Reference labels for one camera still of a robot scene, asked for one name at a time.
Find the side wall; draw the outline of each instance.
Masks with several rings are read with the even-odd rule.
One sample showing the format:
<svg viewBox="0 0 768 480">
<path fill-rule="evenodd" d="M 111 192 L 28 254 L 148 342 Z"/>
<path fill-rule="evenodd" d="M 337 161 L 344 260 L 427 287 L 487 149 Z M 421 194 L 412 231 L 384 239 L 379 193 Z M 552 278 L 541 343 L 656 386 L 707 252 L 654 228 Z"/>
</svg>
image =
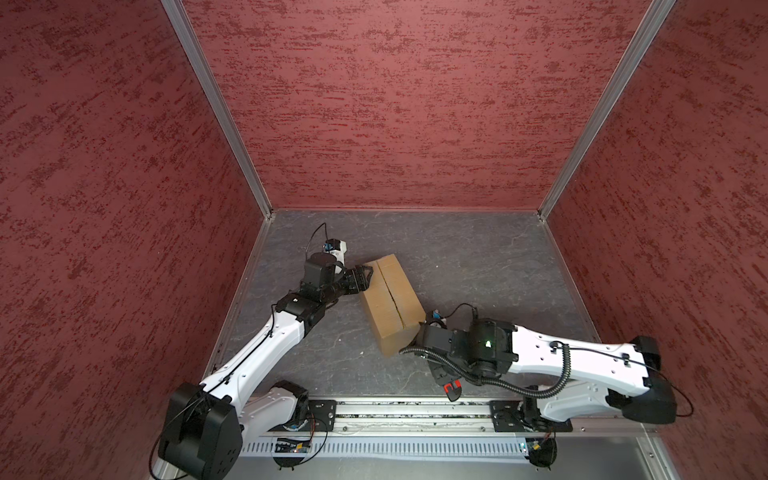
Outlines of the side wall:
<svg viewBox="0 0 768 480">
<path fill-rule="evenodd" d="M 649 3 L 184 5 L 275 207 L 535 210 Z"/>
<path fill-rule="evenodd" d="M 658 338 L 696 404 L 690 480 L 768 475 L 767 51 L 767 3 L 678 0 L 549 218 L 604 340 Z"/>
<path fill-rule="evenodd" d="M 160 2 L 0 26 L 0 477 L 143 478 L 261 213 Z"/>
</svg>

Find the gray floor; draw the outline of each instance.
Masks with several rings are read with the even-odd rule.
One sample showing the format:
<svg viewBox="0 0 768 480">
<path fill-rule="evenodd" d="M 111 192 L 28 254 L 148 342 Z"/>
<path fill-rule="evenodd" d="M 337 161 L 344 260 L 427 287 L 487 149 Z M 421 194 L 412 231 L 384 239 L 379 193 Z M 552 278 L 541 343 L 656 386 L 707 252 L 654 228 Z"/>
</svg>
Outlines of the gray floor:
<svg viewBox="0 0 768 480">
<path fill-rule="evenodd" d="M 307 465 L 280 471 L 271 458 L 237 460 L 227 480 L 281 478 L 337 478 L 339 480 L 392 480 L 440 478 L 466 480 L 650 480 L 635 439 L 560 439 L 552 470 L 532 465 L 481 462 L 413 462 L 373 458 L 315 458 Z"/>
<path fill-rule="evenodd" d="M 280 211 L 227 345 L 227 358 L 265 324 L 270 304 L 296 288 L 303 275 L 306 242 L 317 225 L 347 242 L 353 266 L 397 255 L 426 311 L 447 314 L 461 302 L 481 316 L 537 331 L 592 340 L 565 287 L 535 214 L 437 214 L 410 212 Z M 321 233 L 311 248 L 319 249 Z M 449 327 L 466 327 L 468 309 Z M 526 386 L 543 376 L 505 377 Z M 378 351 L 357 296 L 345 296 L 298 346 L 288 352 L 257 392 L 286 379 L 312 396 L 438 396 L 426 361 L 385 358 Z M 465 396 L 504 396 L 506 391 L 465 384 Z"/>
</svg>

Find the black mounting plate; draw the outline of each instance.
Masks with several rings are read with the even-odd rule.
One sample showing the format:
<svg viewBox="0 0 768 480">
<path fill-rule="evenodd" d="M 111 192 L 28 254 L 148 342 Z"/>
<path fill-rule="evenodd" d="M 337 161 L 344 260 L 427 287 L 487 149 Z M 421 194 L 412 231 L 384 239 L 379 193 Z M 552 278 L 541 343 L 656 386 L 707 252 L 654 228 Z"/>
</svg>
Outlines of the black mounting plate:
<svg viewBox="0 0 768 480">
<path fill-rule="evenodd" d="M 571 420 L 566 422 L 552 422 L 547 419 L 540 419 L 540 425 L 533 429 L 526 426 L 519 414 L 519 408 L 522 400 L 492 400 L 488 402 L 491 407 L 491 420 L 493 429 L 496 432 L 553 432 L 567 433 L 573 432 L 574 427 Z"/>
<path fill-rule="evenodd" d="M 323 420 L 328 425 L 328 431 L 333 431 L 333 424 L 336 421 L 336 400 L 310 400 L 310 413 L 315 416 L 316 419 Z M 285 430 L 282 425 L 277 425 L 270 429 L 270 432 L 308 432 L 312 424 L 310 422 L 305 423 L 302 427 L 296 431 Z M 315 432 L 322 432 L 325 429 L 325 425 L 321 422 L 317 422 Z"/>
</svg>

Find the brown box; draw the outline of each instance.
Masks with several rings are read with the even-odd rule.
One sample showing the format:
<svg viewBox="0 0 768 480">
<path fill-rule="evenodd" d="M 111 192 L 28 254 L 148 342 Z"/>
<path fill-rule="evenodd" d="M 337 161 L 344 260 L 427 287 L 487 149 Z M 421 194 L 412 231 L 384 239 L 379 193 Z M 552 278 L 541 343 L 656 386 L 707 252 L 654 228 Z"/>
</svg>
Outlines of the brown box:
<svg viewBox="0 0 768 480">
<path fill-rule="evenodd" d="M 366 265 L 373 267 L 373 276 L 368 290 L 361 293 L 362 305 L 379 349 L 385 356 L 392 356 L 411 343 L 426 314 L 394 255 Z"/>
</svg>

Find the marble-patterned floor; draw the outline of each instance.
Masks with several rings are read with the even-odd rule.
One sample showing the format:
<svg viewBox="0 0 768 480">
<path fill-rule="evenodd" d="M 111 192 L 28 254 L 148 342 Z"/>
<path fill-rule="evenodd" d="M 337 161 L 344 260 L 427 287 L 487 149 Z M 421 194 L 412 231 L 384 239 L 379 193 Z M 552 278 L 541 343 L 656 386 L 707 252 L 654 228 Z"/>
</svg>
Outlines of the marble-patterned floor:
<svg viewBox="0 0 768 480">
<path fill-rule="evenodd" d="M 568 294 L 551 245 L 535 214 L 278 211 L 256 275 L 227 345 L 227 358 L 265 324 L 270 304 L 298 287 L 304 248 L 323 221 L 347 242 L 347 266 L 397 255 L 426 311 L 450 313 L 461 302 L 480 316 L 543 333 L 592 340 Z M 322 231 L 313 243 L 319 246 Z M 469 309 L 449 328 L 465 328 Z M 270 372 L 257 392 L 286 379 L 312 396 L 440 396 L 426 361 L 381 355 L 357 296 L 344 296 Z M 544 376 L 507 374 L 521 386 Z M 464 383 L 465 396 L 511 397 Z"/>
</svg>

